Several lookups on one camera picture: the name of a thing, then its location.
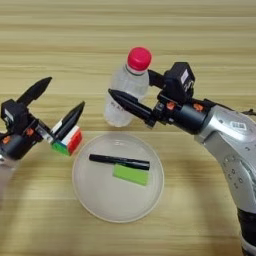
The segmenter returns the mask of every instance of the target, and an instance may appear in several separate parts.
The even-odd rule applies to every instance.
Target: round plate
[[[114,165],[89,160],[90,154],[150,161],[149,182],[142,186],[113,176]],[[164,187],[162,164],[153,149],[124,133],[91,140],[73,166],[73,186],[81,204],[96,217],[118,223],[136,221],[156,206]]]

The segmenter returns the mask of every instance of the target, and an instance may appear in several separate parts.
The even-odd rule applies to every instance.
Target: black marker
[[[143,161],[143,160],[137,160],[137,159],[95,155],[95,154],[90,154],[89,159],[94,162],[108,163],[108,164],[120,164],[120,165],[123,165],[126,167],[141,169],[141,170],[145,170],[145,171],[148,171],[150,168],[149,161]]]

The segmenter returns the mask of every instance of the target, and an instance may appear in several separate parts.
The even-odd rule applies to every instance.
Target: wood grain
[[[188,61],[196,97],[248,110],[256,96],[255,32],[254,0],[0,0],[0,102],[53,76],[31,111],[53,126],[85,100],[86,143],[117,130],[103,119],[104,95],[129,49],[142,45],[159,72]],[[150,89],[150,106],[156,93]],[[158,207],[127,225],[96,219],[75,198],[74,157],[41,143],[6,191],[0,255],[241,255],[236,209],[213,157],[175,127],[151,131],[135,119],[121,130],[149,143],[163,163]]]

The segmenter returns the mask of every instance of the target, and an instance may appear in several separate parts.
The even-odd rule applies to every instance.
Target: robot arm
[[[10,99],[1,105],[1,118],[7,131],[0,134],[0,196],[19,160],[35,144],[46,140],[53,149],[71,155],[82,140],[76,123],[83,112],[84,102],[72,109],[52,130],[29,112],[28,105],[43,94],[50,81],[51,77],[42,79],[17,101]]]
[[[163,76],[150,70],[149,76],[150,85],[161,89],[153,110],[124,92],[109,93],[149,127],[157,121],[174,124],[216,158],[238,209],[243,252],[256,256],[256,123],[226,106],[194,99],[195,77],[188,63],[175,63]]]

